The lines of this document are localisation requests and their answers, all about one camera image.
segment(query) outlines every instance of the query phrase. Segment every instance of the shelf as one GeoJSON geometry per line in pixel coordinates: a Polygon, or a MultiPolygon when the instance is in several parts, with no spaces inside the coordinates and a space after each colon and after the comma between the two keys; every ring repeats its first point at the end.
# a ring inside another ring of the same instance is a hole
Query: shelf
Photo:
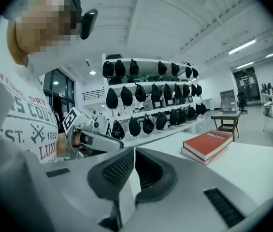
{"type": "MultiPolygon", "coordinates": [[[[129,75],[129,69],[130,69],[130,63],[131,58],[118,58],[118,59],[106,59],[105,61],[109,61],[113,64],[117,62],[117,60],[121,60],[121,62],[124,64],[126,68],[126,77],[130,77],[129,75]]],[[[172,76],[171,74],[171,61],[165,61],[165,60],[159,60],[159,59],[148,59],[148,58],[133,58],[133,60],[137,61],[137,65],[140,68],[139,76],[160,76],[158,73],[158,63],[161,61],[165,66],[167,67],[167,71],[165,76],[172,76]]],[[[175,63],[180,67],[180,71],[178,73],[178,76],[183,74],[185,72],[186,66],[183,64],[175,63]]]]}
{"type": "Polygon", "coordinates": [[[136,114],[130,114],[130,115],[124,115],[124,116],[114,116],[113,119],[117,120],[117,121],[121,121],[121,120],[125,120],[125,119],[130,119],[131,117],[133,118],[137,118],[137,117],[142,117],[147,115],[151,115],[151,114],[156,114],[158,112],[166,112],[166,111],[170,111],[172,109],[179,109],[181,107],[188,107],[192,104],[191,103],[185,103],[182,105],[177,105],[177,106],[169,106],[169,107],[163,107],[163,108],[159,108],[159,109],[154,109],[154,110],[150,110],[150,111],[144,111],[144,112],[140,112],[140,113],[136,113],[136,114]]]}
{"type": "MultiPolygon", "coordinates": [[[[191,87],[191,84],[193,84],[196,81],[197,80],[192,81],[192,82],[143,82],[143,83],[137,83],[137,84],[141,85],[144,88],[146,94],[149,94],[149,93],[151,93],[151,87],[153,84],[160,87],[162,89],[162,92],[163,92],[165,84],[167,84],[170,86],[170,88],[173,92],[173,91],[175,91],[175,84],[177,84],[180,87],[180,89],[182,90],[184,84],[189,85],[189,87],[191,87]]],[[[123,86],[127,87],[132,92],[132,94],[135,95],[135,91],[136,91],[136,87],[137,87],[137,85],[135,83],[109,85],[106,88],[106,90],[108,90],[109,88],[112,88],[115,91],[116,95],[118,97],[120,97],[120,92],[121,92],[123,86]]]]}
{"type": "Polygon", "coordinates": [[[204,122],[204,119],[198,118],[193,121],[187,121],[185,124],[172,126],[164,130],[157,130],[155,128],[150,135],[145,134],[143,130],[141,130],[141,133],[137,137],[133,137],[129,132],[126,132],[125,137],[121,141],[124,143],[124,147],[137,146],[137,145],[145,144],[160,138],[173,135],[185,129],[191,128],[192,126],[196,126],[202,122],[204,122]]]}

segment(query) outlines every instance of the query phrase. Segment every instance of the person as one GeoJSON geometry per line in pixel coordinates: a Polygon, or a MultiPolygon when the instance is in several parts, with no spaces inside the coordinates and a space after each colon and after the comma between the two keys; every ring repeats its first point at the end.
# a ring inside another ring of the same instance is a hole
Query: person
{"type": "Polygon", "coordinates": [[[93,116],[92,116],[92,119],[93,119],[93,120],[96,120],[96,119],[97,119],[97,117],[98,117],[98,116],[96,115],[96,111],[93,111],[93,116]]]}
{"type": "MultiPolygon", "coordinates": [[[[15,21],[0,15],[0,138],[35,153],[40,163],[69,149],[29,55],[77,33],[81,12],[80,0],[33,0],[15,21]]],[[[80,134],[73,144],[80,145],[80,134]]]]}

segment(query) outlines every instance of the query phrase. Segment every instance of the display rack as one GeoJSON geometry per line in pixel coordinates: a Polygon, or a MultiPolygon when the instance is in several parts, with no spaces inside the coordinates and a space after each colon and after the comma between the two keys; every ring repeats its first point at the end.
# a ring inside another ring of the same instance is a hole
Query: display rack
{"type": "MultiPolygon", "coordinates": [[[[130,63],[131,63],[131,58],[119,58],[119,59],[106,59],[106,54],[102,54],[102,66],[104,64],[104,62],[106,61],[109,61],[113,64],[115,64],[118,60],[121,60],[121,62],[124,64],[125,68],[126,68],[126,78],[129,78],[131,77],[129,75],[129,68],[130,68],[130,63]]],[[[159,73],[158,73],[158,63],[159,61],[161,61],[163,64],[166,65],[167,67],[167,71],[166,71],[166,74],[165,76],[168,76],[168,77],[171,77],[171,65],[172,65],[172,62],[171,61],[166,61],[166,60],[161,60],[161,59],[147,59],[147,58],[133,58],[133,60],[137,61],[138,63],[138,66],[139,66],[139,76],[160,76],[159,73]]],[[[186,65],[183,65],[181,63],[175,63],[179,66],[180,70],[178,72],[178,77],[182,74],[185,73],[186,71],[186,65]]],[[[133,100],[135,100],[135,90],[137,88],[137,84],[141,85],[145,92],[148,94],[151,92],[151,87],[153,84],[155,84],[156,86],[160,87],[162,90],[164,89],[164,86],[166,84],[168,84],[172,90],[172,92],[174,91],[174,86],[175,84],[179,85],[180,88],[182,89],[183,88],[183,85],[186,84],[186,85],[189,85],[190,88],[191,88],[191,85],[192,84],[198,84],[198,79],[197,78],[189,78],[189,79],[186,79],[186,76],[185,76],[185,81],[167,81],[167,82],[164,82],[164,81],[156,81],[156,82],[139,82],[139,83],[125,83],[125,84],[117,84],[117,85],[109,85],[108,84],[108,78],[105,78],[103,77],[103,83],[104,83],[104,90],[105,90],[105,94],[108,93],[108,90],[109,88],[112,88],[117,97],[118,97],[118,101],[119,102],[122,102],[121,99],[120,99],[120,93],[121,93],[121,90],[122,90],[122,87],[125,86],[126,88],[128,88],[132,94],[133,94],[133,100]]],[[[150,110],[150,111],[142,111],[140,113],[131,113],[131,114],[128,114],[128,115],[124,115],[124,116],[117,116],[115,115],[113,112],[111,113],[111,117],[109,117],[109,121],[110,121],[110,124],[111,124],[111,127],[113,126],[113,122],[115,120],[117,121],[122,121],[122,120],[127,120],[127,119],[130,119],[131,117],[142,117],[142,116],[145,116],[145,114],[147,115],[151,115],[151,114],[156,114],[158,112],[167,112],[167,111],[170,111],[172,109],[179,109],[179,108],[184,108],[184,107],[188,107],[190,106],[192,103],[201,103],[202,102],[202,97],[200,95],[200,97],[193,97],[193,102],[190,102],[190,103],[185,103],[185,104],[181,104],[181,105],[175,105],[175,106],[169,106],[169,107],[163,107],[163,108],[159,108],[159,109],[153,109],[153,110],[150,110]]],[[[157,131],[156,129],[156,132],[153,132],[153,134],[151,135],[146,135],[144,134],[143,132],[141,132],[141,134],[138,136],[138,138],[135,138],[135,137],[132,137],[129,133],[126,133],[126,136],[125,138],[122,140],[124,143],[125,143],[125,146],[126,146],[126,143],[129,142],[130,140],[137,140],[139,141],[139,143],[145,143],[145,142],[150,142],[151,140],[155,140],[155,139],[158,139],[158,138],[161,138],[161,137],[165,137],[167,135],[171,135],[171,134],[174,134],[174,133],[177,133],[179,131],[182,131],[182,130],[186,130],[190,127],[193,127],[195,126],[196,124],[199,124],[201,122],[203,122],[204,119],[203,118],[198,118],[197,120],[195,121],[187,121],[187,123],[183,124],[183,125],[178,125],[178,126],[173,126],[171,128],[167,128],[163,131],[157,131]]]]}

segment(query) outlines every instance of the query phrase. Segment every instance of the white t-shirt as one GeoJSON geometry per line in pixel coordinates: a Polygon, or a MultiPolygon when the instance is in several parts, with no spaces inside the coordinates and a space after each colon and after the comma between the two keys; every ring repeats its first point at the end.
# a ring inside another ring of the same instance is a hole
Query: white t-shirt
{"type": "Polygon", "coordinates": [[[32,64],[18,65],[7,46],[8,20],[0,16],[0,83],[14,104],[1,126],[0,137],[35,153],[40,163],[57,161],[58,128],[32,64]]]}

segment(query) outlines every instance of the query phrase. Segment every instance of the ceiling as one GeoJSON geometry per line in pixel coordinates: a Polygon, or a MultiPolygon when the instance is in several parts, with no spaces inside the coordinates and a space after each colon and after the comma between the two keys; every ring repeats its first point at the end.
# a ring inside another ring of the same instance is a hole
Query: ceiling
{"type": "Polygon", "coordinates": [[[258,0],[81,0],[81,5],[83,12],[99,11],[90,37],[33,61],[45,68],[70,64],[85,81],[96,82],[102,77],[102,53],[186,61],[200,76],[273,53],[273,17],[258,0]],[[254,38],[252,46],[228,54],[254,38]],[[97,74],[89,75],[91,70],[97,74]]]}

